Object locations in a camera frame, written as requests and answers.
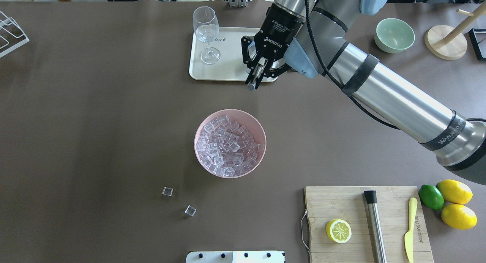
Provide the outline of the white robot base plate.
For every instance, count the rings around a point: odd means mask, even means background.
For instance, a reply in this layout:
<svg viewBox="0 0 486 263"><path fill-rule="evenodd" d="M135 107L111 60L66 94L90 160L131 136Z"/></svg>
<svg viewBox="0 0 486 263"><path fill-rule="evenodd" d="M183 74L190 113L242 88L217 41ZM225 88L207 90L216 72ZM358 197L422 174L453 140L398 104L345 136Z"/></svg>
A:
<svg viewBox="0 0 486 263"><path fill-rule="evenodd" d="M193 251L186 263L285 263L285 252L277 250Z"/></svg>

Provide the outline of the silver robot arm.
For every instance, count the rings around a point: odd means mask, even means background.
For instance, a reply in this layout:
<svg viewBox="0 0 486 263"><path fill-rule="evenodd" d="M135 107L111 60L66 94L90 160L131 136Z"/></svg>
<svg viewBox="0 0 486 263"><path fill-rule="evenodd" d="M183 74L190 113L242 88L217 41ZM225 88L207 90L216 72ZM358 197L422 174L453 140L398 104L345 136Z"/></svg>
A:
<svg viewBox="0 0 486 263"><path fill-rule="evenodd" d="M309 79L328 76L359 108L381 116L436 155L459 177L485 184L485 120L466 119L345 40L359 14L374 15L387 0L274 0L254 36L241 39L245 81L294 69Z"/></svg>

